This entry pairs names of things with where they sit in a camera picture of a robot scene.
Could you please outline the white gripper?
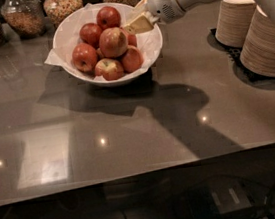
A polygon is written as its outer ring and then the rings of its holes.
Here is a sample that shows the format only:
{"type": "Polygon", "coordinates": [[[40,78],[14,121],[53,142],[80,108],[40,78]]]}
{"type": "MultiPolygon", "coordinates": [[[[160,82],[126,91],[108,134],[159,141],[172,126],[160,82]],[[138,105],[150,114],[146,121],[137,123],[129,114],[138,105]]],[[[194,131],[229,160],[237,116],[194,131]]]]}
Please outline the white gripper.
{"type": "Polygon", "coordinates": [[[177,0],[140,0],[125,16],[124,30],[132,35],[146,33],[153,30],[157,22],[170,24],[184,14],[177,0]]]}

